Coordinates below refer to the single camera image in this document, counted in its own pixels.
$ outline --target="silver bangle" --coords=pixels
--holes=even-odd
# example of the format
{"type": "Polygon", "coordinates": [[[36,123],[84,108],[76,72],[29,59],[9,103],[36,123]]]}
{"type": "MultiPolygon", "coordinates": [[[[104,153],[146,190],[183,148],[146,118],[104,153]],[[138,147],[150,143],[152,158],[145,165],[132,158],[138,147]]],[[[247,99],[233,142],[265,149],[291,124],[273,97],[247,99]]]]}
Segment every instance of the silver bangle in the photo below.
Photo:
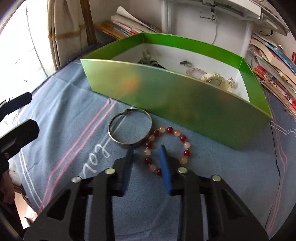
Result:
{"type": "Polygon", "coordinates": [[[152,130],[152,118],[151,116],[144,110],[141,110],[141,109],[125,109],[123,112],[121,113],[118,113],[117,115],[113,116],[113,118],[110,120],[109,124],[108,124],[108,134],[110,136],[110,138],[117,144],[117,145],[120,145],[121,147],[124,147],[124,148],[129,148],[129,147],[137,147],[137,146],[140,146],[143,144],[143,142],[147,139],[147,137],[149,136],[150,132],[152,130]],[[139,112],[142,112],[144,113],[150,120],[151,122],[151,126],[149,128],[149,131],[147,132],[147,134],[139,141],[135,142],[135,143],[123,143],[123,142],[120,142],[118,140],[116,140],[112,135],[111,135],[111,125],[113,123],[113,121],[120,115],[128,115],[130,112],[132,111],[139,111],[139,112]]]}

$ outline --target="jewelry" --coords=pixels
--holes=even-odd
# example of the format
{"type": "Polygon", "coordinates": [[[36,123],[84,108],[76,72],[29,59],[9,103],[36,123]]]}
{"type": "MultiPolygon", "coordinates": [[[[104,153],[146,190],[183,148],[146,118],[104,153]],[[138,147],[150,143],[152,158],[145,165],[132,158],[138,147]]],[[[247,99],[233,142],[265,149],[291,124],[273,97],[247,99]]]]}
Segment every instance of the jewelry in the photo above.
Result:
{"type": "Polygon", "coordinates": [[[152,130],[152,118],[151,116],[144,110],[141,110],[141,109],[125,109],[123,112],[121,113],[118,113],[117,115],[113,116],[113,118],[110,120],[109,124],[108,124],[108,134],[109,134],[109,137],[118,145],[120,145],[121,147],[124,147],[124,148],[129,148],[129,147],[137,147],[137,146],[140,146],[142,145],[142,143],[146,140],[146,138],[149,136],[149,133],[151,132],[152,130]],[[151,122],[151,125],[150,125],[150,128],[149,128],[149,131],[147,132],[147,134],[145,135],[145,137],[143,137],[142,139],[140,139],[139,141],[135,142],[135,143],[123,143],[123,142],[120,142],[118,140],[116,140],[112,135],[111,135],[111,125],[113,123],[113,121],[120,115],[128,115],[130,112],[142,112],[144,113],[150,120],[151,122]]]}
{"type": "Polygon", "coordinates": [[[181,61],[180,65],[184,65],[185,67],[192,67],[192,63],[188,62],[187,60],[181,61]]]}
{"type": "Polygon", "coordinates": [[[151,149],[153,146],[153,143],[160,134],[167,132],[168,134],[174,134],[176,137],[180,138],[181,142],[183,142],[183,146],[185,148],[185,151],[183,152],[183,156],[179,159],[179,162],[181,165],[185,165],[188,162],[188,157],[191,155],[190,142],[187,141],[187,137],[181,134],[181,131],[174,130],[172,127],[165,128],[164,126],[159,127],[159,129],[154,130],[153,133],[148,137],[148,142],[146,142],[145,146],[146,149],[144,151],[144,162],[149,166],[149,170],[151,172],[155,172],[157,175],[161,176],[162,172],[160,168],[157,168],[153,163],[152,159],[150,158],[151,155],[151,149]]]}
{"type": "Polygon", "coordinates": [[[218,73],[208,73],[201,77],[201,81],[212,83],[215,86],[220,86],[221,83],[225,81],[224,77],[219,75],[218,73]]]}
{"type": "Polygon", "coordinates": [[[190,69],[188,69],[186,71],[186,75],[193,77],[192,74],[194,72],[197,72],[197,73],[200,73],[200,74],[206,74],[207,73],[206,71],[204,71],[202,69],[199,69],[199,68],[190,68],[190,69]]]}
{"type": "Polygon", "coordinates": [[[235,86],[235,80],[233,78],[229,78],[226,81],[231,88],[233,88],[235,86]]]}
{"type": "Polygon", "coordinates": [[[144,65],[149,65],[153,67],[158,67],[161,69],[166,69],[163,66],[161,66],[156,60],[151,60],[151,55],[147,49],[145,49],[142,53],[143,53],[143,57],[138,62],[138,64],[144,64],[144,65]]]}

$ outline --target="curtain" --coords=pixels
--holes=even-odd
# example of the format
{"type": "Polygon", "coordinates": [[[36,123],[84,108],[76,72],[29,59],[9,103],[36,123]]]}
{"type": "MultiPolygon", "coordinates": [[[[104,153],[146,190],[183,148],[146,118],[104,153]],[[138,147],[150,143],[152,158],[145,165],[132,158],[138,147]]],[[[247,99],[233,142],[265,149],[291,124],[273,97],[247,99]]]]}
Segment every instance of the curtain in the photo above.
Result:
{"type": "Polygon", "coordinates": [[[79,0],[48,0],[48,38],[55,69],[88,45],[79,0]]]}

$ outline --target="pink bead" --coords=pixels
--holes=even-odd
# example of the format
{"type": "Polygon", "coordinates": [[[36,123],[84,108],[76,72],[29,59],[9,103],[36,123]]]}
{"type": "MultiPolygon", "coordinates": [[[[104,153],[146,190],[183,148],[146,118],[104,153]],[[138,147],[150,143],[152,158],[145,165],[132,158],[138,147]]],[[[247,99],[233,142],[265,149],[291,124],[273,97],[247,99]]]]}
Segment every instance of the pink bead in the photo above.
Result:
{"type": "Polygon", "coordinates": [[[191,147],[190,142],[185,142],[185,143],[184,143],[184,148],[185,148],[185,149],[189,149],[190,147],[191,147]]]}
{"type": "Polygon", "coordinates": [[[159,128],[159,131],[160,131],[161,133],[165,133],[165,130],[166,130],[166,128],[165,128],[164,126],[161,126],[161,127],[159,128]]]}
{"type": "Polygon", "coordinates": [[[156,166],[153,165],[153,164],[149,165],[149,170],[150,170],[151,172],[155,172],[155,171],[156,171],[156,166]]]}
{"type": "Polygon", "coordinates": [[[181,135],[181,131],[176,130],[176,131],[174,132],[174,135],[175,135],[176,137],[179,137],[179,136],[181,135]]]}
{"type": "Polygon", "coordinates": [[[155,136],[153,136],[153,135],[149,136],[149,137],[148,137],[148,140],[149,140],[149,141],[152,141],[152,142],[155,141],[155,136]]]}
{"type": "Polygon", "coordinates": [[[150,156],[150,155],[151,155],[151,151],[150,151],[149,149],[146,149],[146,150],[144,151],[144,155],[145,155],[145,156],[150,156]]]}
{"type": "Polygon", "coordinates": [[[181,165],[185,165],[188,162],[188,157],[187,156],[183,156],[180,158],[180,164],[181,165]]]}

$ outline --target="red bead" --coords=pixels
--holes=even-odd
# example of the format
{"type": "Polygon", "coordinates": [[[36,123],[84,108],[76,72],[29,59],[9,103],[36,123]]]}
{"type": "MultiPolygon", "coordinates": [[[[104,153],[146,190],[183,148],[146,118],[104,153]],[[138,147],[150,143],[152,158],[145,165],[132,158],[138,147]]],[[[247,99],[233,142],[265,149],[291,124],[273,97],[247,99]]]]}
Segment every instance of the red bead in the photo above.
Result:
{"type": "Polygon", "coordinates": [[[156,136],[158,136],[159,135],[159,130],[154,130],[153,131],[153,135],[156,137],[156,136]]]}
{"type": "Polygon", "coordinates": [[[185,150],[184,153],[183,153],[185,156],[190,156],[191,155],[191,152],[189,150],[185,150]]]}
{"type": "Polygon", "coordinates": [[[186,142],[187,141],[187,137],[186,136],[180,136],[180,140],[181,140],[181,142],[186,142]]]}
{"type": "Polygon", "coordinates": [[[156,174],[159,175],[159,176],[162,176],[162,175],[163,175],[162,172],[161,172],[161,169],[160,169],[160,168],[158,168],[158,169],[156,170],[156,174]]]}
{"type": "Polygon", "coordinates": [[[149,141],[145,144],[145,146],[148,148],[148,149],[151,149],[152,146],[153,146],[153,142],[149,141]]]}
{"type": "Polygon", "coordinates": [[[168,128],[167,128],[167,132],[168,132],[168,133],[172,134],[173,131],[174,131],[174,129],[173,129],[172,127],[168,127],[168,128]]]}
{"type": "Polygon", "coordinates": [[[146,157],[146,158],[145,158],[145,163],[146,163],[147,165],[152,164],[152,159],[151,159],[150,157],[146,157]]]}

